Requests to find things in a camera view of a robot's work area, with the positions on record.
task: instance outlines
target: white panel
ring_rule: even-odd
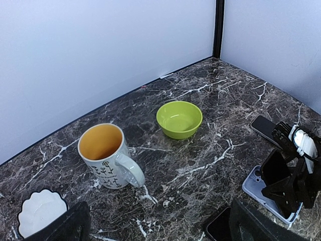
[[[321,113],[321,1],[227,0],[221,58]]]
[[[0,163],[211,56],[215,1],[0,1]]]

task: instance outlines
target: white saucer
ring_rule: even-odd
[[[59,193],[48,189],[34,192],[22,204],[22,211],[18,215],[19,233],[27,238],[51,224],[67,209],[67,203]]]

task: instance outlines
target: mug handle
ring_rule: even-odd
[[[125,180],[134,187],[142,187],[145,184],[145,176],[139,165],[130,157],[121,153],[115,160],[117,166],[125,169]]]

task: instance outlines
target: black marble surface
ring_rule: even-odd
[[[190,101],[202,110],[203,123],[193,137],[172,140],[158,126],[157,109],[172,100]],[[234,197],[283,225],[241,189],[251,169],[273,149],[249,127],[259,114],[321,134],[321,118],[310,108],[215,58],[142,86],[0,167],[0,240],[21,239],[21,204],[43,188],[60,192],[69,206],[88,202],[92,240],[208,240],[202,223]],[[77,141],[99,123],[123,128],[132,157],[145,173],[143,188],[101,187],[82,161]],[[290,230],[320,240],[320,206],[318,197],[313,209],[302,209]]]

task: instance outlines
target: mug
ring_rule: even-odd
[[[141,168],[130,158],[124,133],[116,125],[89,128],[79,139],[78,153],[107,188],[119,189],[128,183],[141,187],[145,183]]]

